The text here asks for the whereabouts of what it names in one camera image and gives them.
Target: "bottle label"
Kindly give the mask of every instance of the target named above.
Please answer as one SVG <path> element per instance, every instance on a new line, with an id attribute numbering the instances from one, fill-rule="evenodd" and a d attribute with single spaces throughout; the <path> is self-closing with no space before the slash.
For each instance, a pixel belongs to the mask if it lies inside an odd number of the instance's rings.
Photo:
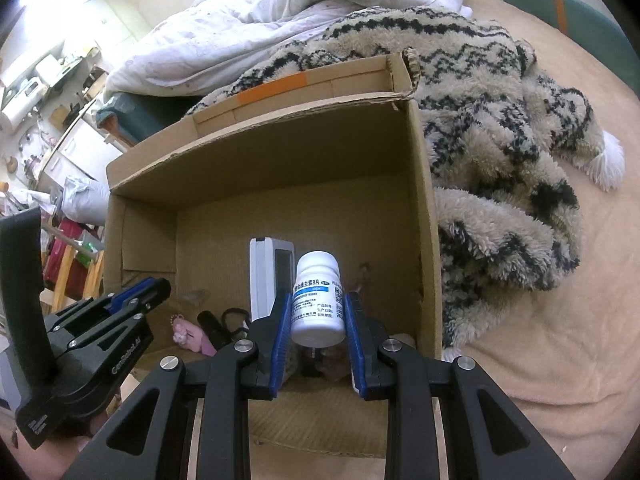
<path id="1" fill-rule="evenodd" d="M 340 283 L 326 280 L 297 283 L 293 292 L 291 321 L 302 318 L 344 319 Z"/>

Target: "white comforter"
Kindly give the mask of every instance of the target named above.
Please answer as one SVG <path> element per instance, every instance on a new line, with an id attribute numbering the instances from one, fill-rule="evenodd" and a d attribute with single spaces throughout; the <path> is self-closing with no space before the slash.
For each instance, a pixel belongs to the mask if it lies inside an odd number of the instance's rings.
<path id="1" fill-rule="evenodd" d="M 425 4 L 470 13 L 462 0 L 196 0 L 133 48 L 107 79 L 105 99 L 117 91 L 206 95 L 266 60 L 274 48 L 319 36 L 349 12 Z"/>

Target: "silver screw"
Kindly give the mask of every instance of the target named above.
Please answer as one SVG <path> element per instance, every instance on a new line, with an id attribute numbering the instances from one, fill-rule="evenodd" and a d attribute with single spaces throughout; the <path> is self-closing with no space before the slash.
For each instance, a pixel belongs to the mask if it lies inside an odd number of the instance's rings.
<path id="1" fill-rule="evenodd" d="M 175 355 L 168 355 L 167 357 L 162 358 L 162 361 L 160 361 L 160 367 L 162 370 L 173 370 L 179 363 L 180 359 Z"/>
<path id="2" fill-rule="evenodd" d="M 473 370 L 476 367 L 476 362 L 472 357 L 468 355 L 463 355 L 458 358 L 458 366 L 463 370 Z"/>
<path id="3" fill-rule="evenodd" d="M 402 348 L 402 343 L 398 339 L 386 339 L 382 342 L 382 348 L 387 352 L 397 352 Z"/>
<path id="4" fill-rule="evenodd" d="M 249 339 L 241 339 L 240 341 L 236 341 L 234 348 L 239 352 L 248 352 L 254 347 L 254 342 Z"/>

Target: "blue gripper pad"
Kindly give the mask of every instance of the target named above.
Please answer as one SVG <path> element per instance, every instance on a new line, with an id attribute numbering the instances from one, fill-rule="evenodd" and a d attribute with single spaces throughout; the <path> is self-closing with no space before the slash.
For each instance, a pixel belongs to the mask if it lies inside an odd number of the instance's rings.
<path id="1" fill-rule="evenodd" d="M 111 304 L 106 308 L 108 313 L 113 316 L 113 314 L 119 312 L 128 300 L 135 298 L 142 290 L 147 288 L 153 282 L 153 278 L 145 278 L 137 285 L 129 287 L 128 289 L 123 290 L 117 296 L 114 296 L 111 300 Z"/>
<path id="2" fill-rule="evenodd" d="M 284 368 L 287 364 L 287 351 L 289 350 L 289 341 L 291 338 L 291 309 L 293 298 L 290 293 L 284 301 L 284 307 L 280 316 L 278 331 L 273 341 L 273 349 L 271 350 L 271 375 L 269 377 L 269 393 L 273 397 L 277 397 L 278 390 L 282 386 L 282 378 L 284 377 Z"/>
<path id="3" fill-rule="evenodd" d="M 351 373 L 353 375 L 353 385 L 361 398 L 367 395 L 367 381 L 365 379 L 365 359 L 362 350 L 362 343 L 358 335 L 356 314 L 352 294 L 344 297 L 344 323 L 347 329 L 347 343 L 349 346 L 349 358 L 351 360 Z"/>

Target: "orange stripe on headboard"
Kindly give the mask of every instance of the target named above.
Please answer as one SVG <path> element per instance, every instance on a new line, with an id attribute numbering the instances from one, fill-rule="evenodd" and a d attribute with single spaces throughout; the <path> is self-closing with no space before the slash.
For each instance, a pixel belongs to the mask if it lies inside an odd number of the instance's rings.
<path id="1" fill-rule="evenodd" d="M 236 97 L 240 105 L 247 105 L 303 86 L 306 86 L 306 73 L 298 72 L 297 74 L 276 79 L 276 81 L 270 81 L 254 88 L 249 88 L 244 92 L 240 92 Z"/>
<path id="2" fill-rule="evenodd" d="M 566 22 L 566 12 L 564 11 L 564 0 L 554 0 L 556 5 L 556 18 L 558 19 L 558 30 L 564 35 L 569 35 L 569 27 Z"/>

